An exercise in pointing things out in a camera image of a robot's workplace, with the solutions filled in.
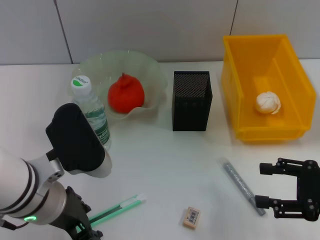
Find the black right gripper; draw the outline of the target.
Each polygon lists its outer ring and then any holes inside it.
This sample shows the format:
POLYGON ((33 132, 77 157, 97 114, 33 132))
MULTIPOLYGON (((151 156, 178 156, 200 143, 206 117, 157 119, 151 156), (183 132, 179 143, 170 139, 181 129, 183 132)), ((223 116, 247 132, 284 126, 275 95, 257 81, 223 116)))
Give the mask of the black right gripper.
POLYGON ((256 195, 260 209, 273 209, 276 219, 305 219, 315 222, 320 215, 320 167, 314 160, 298 161, 279 157, 275 165, 260 163, 261 175, 288 175, 297 177, 297 200, 281 200, 256 195))

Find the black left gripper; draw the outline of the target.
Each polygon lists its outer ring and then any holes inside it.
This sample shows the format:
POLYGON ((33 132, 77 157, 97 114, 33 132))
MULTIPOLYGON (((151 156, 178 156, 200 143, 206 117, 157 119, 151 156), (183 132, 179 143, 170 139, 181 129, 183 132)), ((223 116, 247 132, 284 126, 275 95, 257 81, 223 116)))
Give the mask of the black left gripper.
POLYGON ((73 240, 101 240, 103 233, 93 230, 87 216, 87 205, 82 198, 68 186, 66 191, 66 231, 73 240))

